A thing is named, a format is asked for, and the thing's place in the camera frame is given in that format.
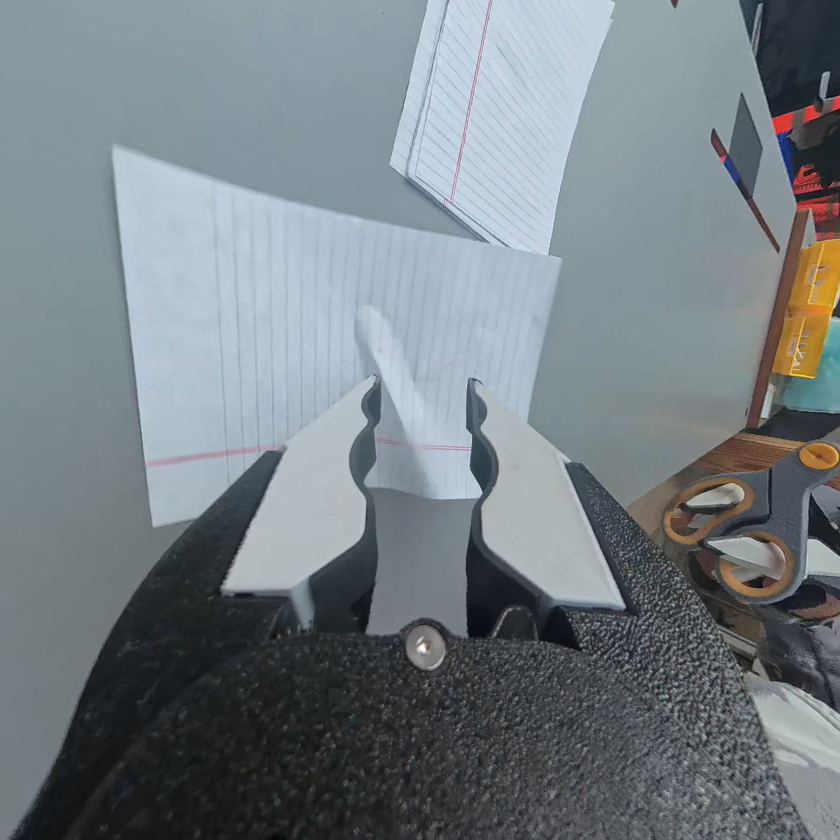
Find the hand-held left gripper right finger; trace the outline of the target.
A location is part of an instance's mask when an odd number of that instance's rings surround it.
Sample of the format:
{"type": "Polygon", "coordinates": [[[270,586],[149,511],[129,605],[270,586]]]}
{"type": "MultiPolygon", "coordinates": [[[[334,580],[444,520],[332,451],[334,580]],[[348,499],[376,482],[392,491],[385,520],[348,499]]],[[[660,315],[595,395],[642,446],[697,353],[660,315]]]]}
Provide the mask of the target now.
{"type": "Polygon", "coordinates": [[[575,612],[624,615],[627,590],[577,465],[478,379],[466,391],[480,490],[466,554],[470,637],[574,637],[575,612]]]}

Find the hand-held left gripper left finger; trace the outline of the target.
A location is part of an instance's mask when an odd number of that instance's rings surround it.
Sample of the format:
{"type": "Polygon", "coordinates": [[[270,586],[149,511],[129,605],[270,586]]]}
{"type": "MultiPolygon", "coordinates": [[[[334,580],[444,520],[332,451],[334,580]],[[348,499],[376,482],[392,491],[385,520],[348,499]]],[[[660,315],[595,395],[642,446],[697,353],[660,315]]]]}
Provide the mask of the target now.
{"type": "Polygon", "coordinates": [[[285,599],[307,632],[365,634],[378,549],[365,480],[382,388],[370,375],[287,444],[220,587],[285,599]]]}

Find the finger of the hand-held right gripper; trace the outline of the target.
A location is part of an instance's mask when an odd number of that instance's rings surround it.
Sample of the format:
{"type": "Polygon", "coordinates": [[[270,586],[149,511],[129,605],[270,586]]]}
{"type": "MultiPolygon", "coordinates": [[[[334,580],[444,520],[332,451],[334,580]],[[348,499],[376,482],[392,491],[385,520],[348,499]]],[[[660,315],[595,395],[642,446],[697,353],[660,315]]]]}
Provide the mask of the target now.
{"type": "MultiPolygon", "coordinates": [[[[710,540],[709,550],[718,552],[726,560],[747,571],[764,573],[774,581],[779,580],[789,566],[779,546],[754,537],[710,540]]],[[[839,580],[839,555],[832,545],[819,538],[809,537],[803,557],[806,579],[839,580]]]]}
{"type": "Polygon", "coordinates": [[[748,492],[743,487],[709,487],[682,502],[682,509],[691,513],[722,513],[741,505],[748,492]]]}

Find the grey scissors orange pivot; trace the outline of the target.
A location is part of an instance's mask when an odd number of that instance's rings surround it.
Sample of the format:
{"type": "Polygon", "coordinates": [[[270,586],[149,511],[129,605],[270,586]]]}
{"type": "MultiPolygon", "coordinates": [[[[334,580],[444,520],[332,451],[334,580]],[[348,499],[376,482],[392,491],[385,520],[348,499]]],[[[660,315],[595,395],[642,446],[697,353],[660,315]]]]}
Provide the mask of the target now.
{"type": "Polygon", "coordinates": [[[838,444],[828,438],[804,444],[766,469],[718,474],[683,489],[665,510],[663,530],[673,542],[716,556],[715,571],[723,590],[748,606],[782,601],[804,583],[822,582],[838,589],[838,581],[805,578],[803,554],[809,538],[814,491],[838,477],[838,444]],[[683,501],[709,487],[743,487],[747,499],[722,513],[691,513],[683,501]],[[788,560],[777,581],[745,570],[709,550],[709,541],[754,537],[779,546],[788,560]]]}

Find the white lined paper sheet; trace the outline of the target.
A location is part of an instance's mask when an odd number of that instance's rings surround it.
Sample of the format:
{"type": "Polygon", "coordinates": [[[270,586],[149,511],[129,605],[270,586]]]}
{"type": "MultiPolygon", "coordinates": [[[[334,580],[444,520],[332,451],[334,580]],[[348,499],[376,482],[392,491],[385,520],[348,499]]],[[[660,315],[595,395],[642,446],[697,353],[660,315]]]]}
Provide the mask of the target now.
{"type": "Polygon", "coordinates": [[[194,520],[370,375],[370,487],[476,498],[466,387],[528,419],[562,261],[112,148],[150,519],[194,520]]]}

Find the grey desk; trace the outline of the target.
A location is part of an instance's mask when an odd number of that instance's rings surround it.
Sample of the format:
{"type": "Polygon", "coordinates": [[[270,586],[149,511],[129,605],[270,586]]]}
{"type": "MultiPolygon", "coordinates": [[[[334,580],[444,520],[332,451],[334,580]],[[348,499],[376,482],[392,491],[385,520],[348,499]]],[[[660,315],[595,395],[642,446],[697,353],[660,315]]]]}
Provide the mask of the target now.
{"type": "MultiPolygon", "coordinates": [[[[115,144],[467,237],[389,165],[425,2],[2,2],[2,838],[184,524],[153,528],[115,144]]],[[[755,202],[795,201],[739,2],[616,2],[553,231],[531,419],[622,503],[746,424],[781,272],[711,146],[744,97],[755,202]]]]}

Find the teal plastic bag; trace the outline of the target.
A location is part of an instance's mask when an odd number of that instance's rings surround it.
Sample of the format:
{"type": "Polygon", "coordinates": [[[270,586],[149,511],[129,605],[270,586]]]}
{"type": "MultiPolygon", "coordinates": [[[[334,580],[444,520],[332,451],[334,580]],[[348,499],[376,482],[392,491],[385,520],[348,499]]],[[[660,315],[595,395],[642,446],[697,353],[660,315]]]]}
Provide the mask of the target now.
{"type": "Polygon", "coordinates": [[[839,319],[829,322],[816,377],[793,377],[785,385],[781,404],[808,413],[839,413],[839,319]]]}

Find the yellow parts bin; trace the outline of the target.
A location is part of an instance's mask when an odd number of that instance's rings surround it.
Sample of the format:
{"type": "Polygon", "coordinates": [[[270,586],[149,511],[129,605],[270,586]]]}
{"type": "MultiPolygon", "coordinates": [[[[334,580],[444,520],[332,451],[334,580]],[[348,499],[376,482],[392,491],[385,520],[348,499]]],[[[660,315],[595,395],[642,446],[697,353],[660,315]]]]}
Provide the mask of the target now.
{"type": "Polygon", "coordinates": [[[772,372],[806,380],[815,379],[831,322],[830,313],[786,316],[772,372]]]}
{"type": "Polygon", "coordinates": [[[839,296],[839,239],[817,241],[799,257],[788,310],[792,316],[828,316],[839,296]]]}

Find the wood-edged side table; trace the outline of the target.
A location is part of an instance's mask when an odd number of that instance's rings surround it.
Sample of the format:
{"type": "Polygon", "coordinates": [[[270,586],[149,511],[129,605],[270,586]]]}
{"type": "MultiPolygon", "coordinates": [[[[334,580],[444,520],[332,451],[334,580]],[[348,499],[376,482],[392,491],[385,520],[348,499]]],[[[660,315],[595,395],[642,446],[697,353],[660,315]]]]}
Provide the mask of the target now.
{"type": "Polygon", "coordinates": [[[771,386],[774,359],[779,349],[784,319],[791,299],[795,277],[798,270],[800,255],[803,248],[812,244],[814,236],[809,234],[813,228],[810,208],[799,206],[793,217],[791,233],[787,242],[780,271],[779,284],[773,301],[770,323],[763,350],[761,353],[758,373],[752,390],[751,403],[747,413],[745,429],[753,431],[762,424],[762,411],[771,386]]]}

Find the stack of lined paper sheets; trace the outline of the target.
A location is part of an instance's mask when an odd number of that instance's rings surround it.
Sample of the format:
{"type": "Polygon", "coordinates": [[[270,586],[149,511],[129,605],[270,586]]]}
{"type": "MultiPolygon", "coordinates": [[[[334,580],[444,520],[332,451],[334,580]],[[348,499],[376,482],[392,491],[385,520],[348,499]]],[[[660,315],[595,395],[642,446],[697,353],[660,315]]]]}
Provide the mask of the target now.
{"type": "Polygon", "coordinates": [[[391,168],[487,243],[546,256],[614,7],[428,1],[391,168]]]}

